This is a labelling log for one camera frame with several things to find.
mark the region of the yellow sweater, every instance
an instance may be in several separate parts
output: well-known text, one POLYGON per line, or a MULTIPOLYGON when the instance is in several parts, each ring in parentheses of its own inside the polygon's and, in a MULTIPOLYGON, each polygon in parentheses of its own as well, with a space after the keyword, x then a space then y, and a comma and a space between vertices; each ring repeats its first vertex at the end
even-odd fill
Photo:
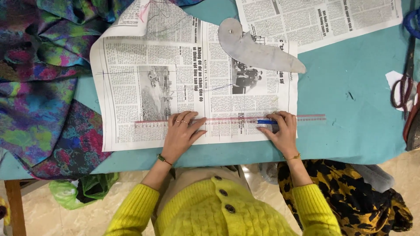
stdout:
MULTIPOLYGON (((293 188, 293 196, 304 236, 341 236, 317 185, 293 188)), ((115 213, 105 236, 140 236, 158 197, 158 191, 137 185, 115 213)), ((297 236, 270 205, 233 181, 215 177, 181 190, 163 208, 154 228, 157 236, 297 236)))

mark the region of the green plastic bag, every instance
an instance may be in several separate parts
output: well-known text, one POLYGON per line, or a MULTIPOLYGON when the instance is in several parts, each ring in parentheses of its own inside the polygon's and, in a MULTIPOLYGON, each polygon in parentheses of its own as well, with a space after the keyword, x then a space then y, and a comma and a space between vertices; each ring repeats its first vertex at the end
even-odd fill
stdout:
MULTIPOLYGON (((84 176, 79 179, 79 182, 82 183, 83 195, 97 200, 102 200, 109 192, 111 186, 117 181, 118 173, 108 173, 108 174, 94 174, 84 176), (102 191, 95 194, 90 194, 89 191, 92 188, 100 187, 102 191)), ((94 203, 95 201, 82 203, 80 202, 77 196, 77 187, 67 180, 54 180, 49 184, 50 191, 54 196, 54 199, 60 204, 60 206, 68 209, 74 210, 83 206, 94 203)))

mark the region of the bracelet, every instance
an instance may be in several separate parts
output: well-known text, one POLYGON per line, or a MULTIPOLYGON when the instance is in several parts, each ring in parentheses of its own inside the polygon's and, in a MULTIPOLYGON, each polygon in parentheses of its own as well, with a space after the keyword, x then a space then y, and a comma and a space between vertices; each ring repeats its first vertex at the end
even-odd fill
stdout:
POLYGON ((173 165, 172 165, 172 164, 170 164, 169 162, 167 162, 167 161, 166 161, 166 159, 165 159, 165 158, 164 158, 161 154, 158 154, 158 155, 157 155, 157 158, 158 158, 159 160, 163 161, 163 162, 168 163, 169 165, 171 165, 171 166, 173 167, 173 165))
POLYGON ((293 158, 286 159, 286 160, 293 160, 293 159, 300 159, 300 153, 298 153, 298 155, 297 155, 297 156, 294 156, 293 158))

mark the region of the newspaper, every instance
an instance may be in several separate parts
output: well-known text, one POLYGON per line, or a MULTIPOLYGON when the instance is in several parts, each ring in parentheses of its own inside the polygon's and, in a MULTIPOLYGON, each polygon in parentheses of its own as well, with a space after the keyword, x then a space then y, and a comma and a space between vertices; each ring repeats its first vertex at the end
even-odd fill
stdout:
POLYGON ((401 0, 236 0, 252 35, 296 41, 298 53, 401 24, 401 0))
MULTIPOLYGON (((297 43, 253 39, 297 56, 297 43)), ((135 0, 93 44, 90 62, 103 151, 162 147, 168 117, 185 110, 207 117, 207 133, 195 144, 267 140, 258 118, 297 113, 296 73, 233 60, 218 42, 217 25, 168 1, 135 0)))

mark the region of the blue pen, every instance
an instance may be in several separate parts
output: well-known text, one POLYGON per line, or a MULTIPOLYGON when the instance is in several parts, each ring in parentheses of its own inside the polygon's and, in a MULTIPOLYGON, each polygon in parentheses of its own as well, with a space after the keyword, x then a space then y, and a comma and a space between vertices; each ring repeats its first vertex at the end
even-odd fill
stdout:
POLYGON ((276 125, 277 124, 277 121, 272 121, 272 120, 257 120, 257 124, 276 125))

